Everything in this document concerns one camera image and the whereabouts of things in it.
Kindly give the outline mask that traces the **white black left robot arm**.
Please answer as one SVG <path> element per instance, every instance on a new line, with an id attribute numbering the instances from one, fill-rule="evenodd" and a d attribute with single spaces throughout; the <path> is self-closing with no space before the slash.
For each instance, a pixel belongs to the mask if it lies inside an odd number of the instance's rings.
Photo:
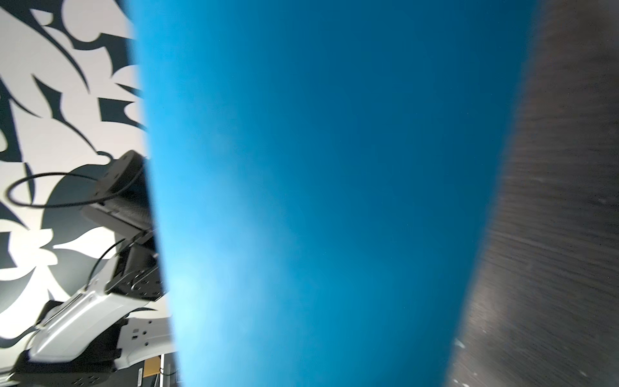
<path id="1" fill-rule="evenodd" d="M 96 386 L 174 352 L 168 317 L 137 316 L 165 294 L 156 248 L 132 243 L 64 303 L 43 308 L 3 386 Z"/>

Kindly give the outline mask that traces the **blue rectangular paper sheet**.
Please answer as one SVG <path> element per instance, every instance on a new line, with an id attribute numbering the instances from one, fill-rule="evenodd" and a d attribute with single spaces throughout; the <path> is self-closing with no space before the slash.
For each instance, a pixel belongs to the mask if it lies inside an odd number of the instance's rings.
<path id="1" fill-rule="evenodd" d="M 130 1 L 186 386 L 440 386 L 535 1 Z"/>

